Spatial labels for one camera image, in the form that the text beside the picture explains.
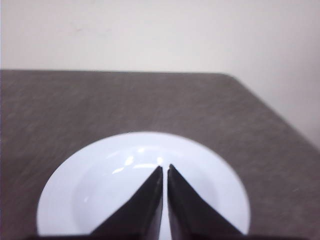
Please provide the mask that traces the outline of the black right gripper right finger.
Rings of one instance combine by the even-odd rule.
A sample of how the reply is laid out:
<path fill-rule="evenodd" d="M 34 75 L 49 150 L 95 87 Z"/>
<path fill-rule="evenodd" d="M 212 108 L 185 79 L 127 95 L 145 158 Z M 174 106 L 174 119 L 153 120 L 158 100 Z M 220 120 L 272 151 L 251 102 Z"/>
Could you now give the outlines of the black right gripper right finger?
<path fill-rule="evenodd" d="M 167 171 L 167 204 L 173 237 L 234 237 L 242 233 L 212 208 L 173 164 Z"/>

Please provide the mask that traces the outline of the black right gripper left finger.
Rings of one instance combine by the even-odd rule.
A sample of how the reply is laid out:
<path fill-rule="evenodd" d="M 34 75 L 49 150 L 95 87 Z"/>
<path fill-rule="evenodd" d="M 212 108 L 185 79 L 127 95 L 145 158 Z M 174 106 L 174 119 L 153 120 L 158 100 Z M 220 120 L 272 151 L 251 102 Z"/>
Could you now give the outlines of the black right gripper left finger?
<path fill-rule="evenodd" d="M 163 210 L 163 168 L 158 166 L 134 195 L 92 232 L 97 237 L 158 237 Z"/>

